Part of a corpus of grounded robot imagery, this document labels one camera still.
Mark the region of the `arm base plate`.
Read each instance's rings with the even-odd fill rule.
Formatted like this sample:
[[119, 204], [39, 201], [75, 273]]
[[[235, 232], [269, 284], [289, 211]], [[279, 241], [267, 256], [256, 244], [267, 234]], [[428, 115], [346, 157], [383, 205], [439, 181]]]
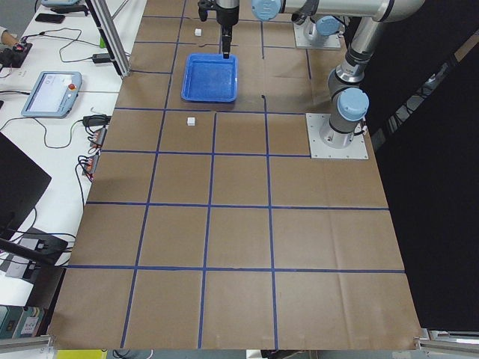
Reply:
[[341, 42], [337, 34], [329, 36], [321, 35], [316, 24], [309, 19], [302, 25], [293, 25], [296, 48], [297, 49], [321, 49], [321, 50], [339, 50]]
[[359, 123], [353, 132], [341, 134], [329, 123], [330, 114], [305, 115], [312, 159], [369, 159], [364, 131]]

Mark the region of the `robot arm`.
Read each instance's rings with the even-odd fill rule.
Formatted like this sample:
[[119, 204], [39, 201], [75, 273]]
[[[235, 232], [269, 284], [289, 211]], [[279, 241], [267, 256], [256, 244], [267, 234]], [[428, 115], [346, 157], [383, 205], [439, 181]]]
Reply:
[[[307, 21], [311, 24], [305, 26], [305, 36], [313, 39], [314, 36], [330, 36], [339, 31], [341, 21], [335, 16], [316, 15], [319, 1], [305, 1], [291, 15], [291, 21], [295, 25], [304, 25]], [[216, 12], [216, 21], [221, 26], [221, 45], [224, 59], [229, 59], [233, 27], [239, 21], [239, 1], [199, 1], [198, 15], [202, 22], [207, 20], [208, 12]], [[283, 13], [285, 1], [252, 1], [251, 12], [261, 21], [270, 21], [279, 13]]]
[[385, 24], [411, 16], [423, 4], [422, 1], [394, 0], [253, 1], [251, 11], [263, 21], [269, 21], [280, 13], [290, 13], [295, 23], [323, 14], [361, 18], [344, 61], [329, 75], [332, 113], [319, 130], [323, 143], [342, 149], [351, 144], [356, 136], [355, 128], [367, 113], [369, 99], [367, 94], [359, 89], [359, 84], [385, 30]]

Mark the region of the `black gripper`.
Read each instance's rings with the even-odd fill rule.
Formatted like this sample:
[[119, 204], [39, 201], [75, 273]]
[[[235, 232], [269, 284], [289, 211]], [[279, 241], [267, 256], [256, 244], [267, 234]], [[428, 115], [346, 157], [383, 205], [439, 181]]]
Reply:
[[228, 59], [231, 53], [232, 27], [238, 23], [239, 0], [216, 0], [216, 20], [222, 26], [222, 56]]

